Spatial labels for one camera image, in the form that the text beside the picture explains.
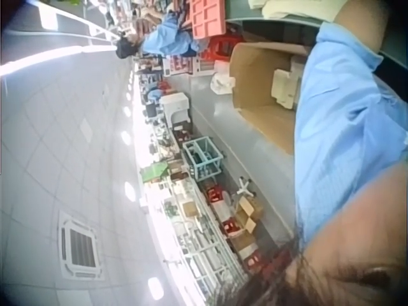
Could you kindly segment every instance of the cardboard box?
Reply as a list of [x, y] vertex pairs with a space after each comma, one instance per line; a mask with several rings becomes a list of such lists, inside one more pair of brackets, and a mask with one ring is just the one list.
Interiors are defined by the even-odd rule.
[[243, 196], [238, 202], [235, 219], [248, 233], [252, 234], [256, 227], [256, 222], [263, 214], [263, 207], [259, 202], [250, 197]]
[[241, 235], [231, 238], [231, 243], [234, 249], [239, 252], [251, 244], [256, 244], [256, 239], [252, 234], [245, 231]]
[[295, 112], [271, 97], [276, 69], [290, 71], [292, 55], [309, 49], [285, 43], [239, 43], [233, 50], [229, 74], [235, 78], [233, 104], [241, 116], [288, 154], [294, 152]]
[[187, 202], [183, 204], [184, 215], [187, 218], [198, 217], [200, 213], [198, 212], [195, 202]]

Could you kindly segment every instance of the ceiling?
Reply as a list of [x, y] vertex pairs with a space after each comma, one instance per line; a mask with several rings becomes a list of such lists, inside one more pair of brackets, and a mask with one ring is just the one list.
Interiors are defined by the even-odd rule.
[[[63, 9], [83, 16], [80, 6]], [[87, 18], [104, 26], [96, 10]], [[89, 35], [78, 22], [65, 17], [58, 22], [60, 32]], [[44, 31], [38, 10], [29, 5], [9, 29]], [[88, 43], [69, 36], [4, 34], [2, 63]], [[1, 284], [12, 304], [179, 305], [137, 203], [134, 146], [120, 137], [132, 126], [122, 111], [131, 106], [126, 99], [131, 69], [131, 61], [98, 52], [2, 77]], [[135, 203], [125, 196], [125, 182], [136, 189]], [[60, 212], [95, 232], [104, 280], [62, 276]], [[148, 289], [151, 277], [164, 288], [159, 301]]]

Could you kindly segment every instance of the eye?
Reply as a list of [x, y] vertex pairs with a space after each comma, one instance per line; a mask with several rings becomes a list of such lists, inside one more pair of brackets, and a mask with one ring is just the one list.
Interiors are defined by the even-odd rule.
[[391, 283], [390, 273], [385, 268], [371, 269], [365, 272], [358, 281], [358, 284], [363, 286], [370, 286], [384, 291], [390, 290]]

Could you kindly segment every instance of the white machine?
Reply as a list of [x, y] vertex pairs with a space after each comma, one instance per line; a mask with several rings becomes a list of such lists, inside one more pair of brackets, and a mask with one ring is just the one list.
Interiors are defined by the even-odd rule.
[[160, 104], [163, 107], [164, 117], [170, 129], [179, 122], [187, 121], [190, 123], [188, 113], [190, 108], [189, 98], [183, 92], [161, 97]]

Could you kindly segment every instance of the blue shirt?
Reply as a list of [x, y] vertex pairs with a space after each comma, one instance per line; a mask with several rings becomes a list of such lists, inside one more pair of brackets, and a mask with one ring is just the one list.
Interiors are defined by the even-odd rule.
[[189, 50], [193, 42], [189, 32], [179, 31], [176, 16], [168, 13], [156, 30], [147, 35], [142, 43], [142, 50], [162, 56], [182, 55]]
[[159, 85], [159, 82], [152, 82], [152, 83], [148, 83], [146, 85], [146, 89], [148, 91], [151, 91], [153, 88], [156, 88]]
[[295, 192], [303, 246], [365, 184], [406, 158], [407, 104], [375, 81], [382, 59], [343, 27], [321, 26], [296, 113]]
[[149, 101], [159, 101], [159, 99], [162, 97], [163, 91], [161, 89], [153, 89], [152, 91], [149, 91], [147, 94], [147, 99]]

